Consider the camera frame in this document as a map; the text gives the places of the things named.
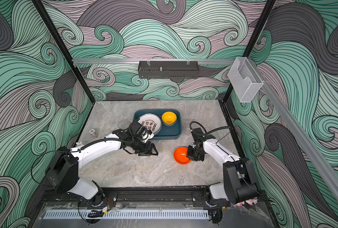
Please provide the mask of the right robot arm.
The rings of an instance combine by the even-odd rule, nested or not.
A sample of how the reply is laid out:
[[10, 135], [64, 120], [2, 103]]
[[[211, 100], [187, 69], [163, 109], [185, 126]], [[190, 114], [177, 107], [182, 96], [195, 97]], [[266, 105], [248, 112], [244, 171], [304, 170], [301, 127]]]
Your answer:
[[205, 155], [210, 155], [223, 170], [223, 181], [208, 187], [210, 203], [222, 199], [237, 204], [260, 195], [255, 169], [248, 158], [235, 155], [216, 139], [188, 147], [187, 158], [191, 161], [204, 161]]

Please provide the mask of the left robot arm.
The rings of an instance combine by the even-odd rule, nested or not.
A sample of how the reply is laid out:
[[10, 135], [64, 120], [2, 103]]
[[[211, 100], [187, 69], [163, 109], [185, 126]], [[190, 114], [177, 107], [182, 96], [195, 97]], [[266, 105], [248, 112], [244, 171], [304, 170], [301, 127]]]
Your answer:
[[93, 141], [85, 146], [67, 149], [61, 147], [55, 151], [46, 170], [46, 178], [57, 194], [73, 193], [92, 205], [99, 205], [104, 200], [104, 192], [93, 180], [88, 181], [79, 176], [79, 170], [110, 152], [126, 147], [133, 149], [132, 154], [138, 156], [157, 156], [159, 153], [153, 143], [155, 136], [151, 130], [118, 129], [100, 140]]

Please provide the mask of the orange bowl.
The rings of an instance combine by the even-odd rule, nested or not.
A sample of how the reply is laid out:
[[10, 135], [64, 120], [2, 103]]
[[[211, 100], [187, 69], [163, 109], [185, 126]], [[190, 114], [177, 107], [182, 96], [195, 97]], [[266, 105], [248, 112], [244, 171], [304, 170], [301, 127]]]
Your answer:
[[179, 147], [174, 151], [174, 159], [178, 164], [186, 165], [190, 163], [190, 159], [187, 157], [188, 148]]

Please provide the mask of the enjoy the moment plate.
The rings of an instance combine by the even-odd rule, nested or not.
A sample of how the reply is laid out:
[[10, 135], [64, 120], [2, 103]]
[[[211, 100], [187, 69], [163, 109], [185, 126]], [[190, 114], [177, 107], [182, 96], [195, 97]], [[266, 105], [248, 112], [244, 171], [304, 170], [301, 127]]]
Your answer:
[[155, 114], [144, 114], [139, 117], [139, 123], [154, 135], [158, 134], [162, 128], [161, 119]]

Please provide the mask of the yellow bowl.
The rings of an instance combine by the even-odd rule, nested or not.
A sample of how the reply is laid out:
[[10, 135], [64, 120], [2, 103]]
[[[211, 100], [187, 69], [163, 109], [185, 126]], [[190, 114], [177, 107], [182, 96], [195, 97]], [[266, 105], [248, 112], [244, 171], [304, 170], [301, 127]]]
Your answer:
[[177, 121], [177, 115], [174, 112], [165, 112], [161, 116], [161, 120], [165, 125], [174, 125]]

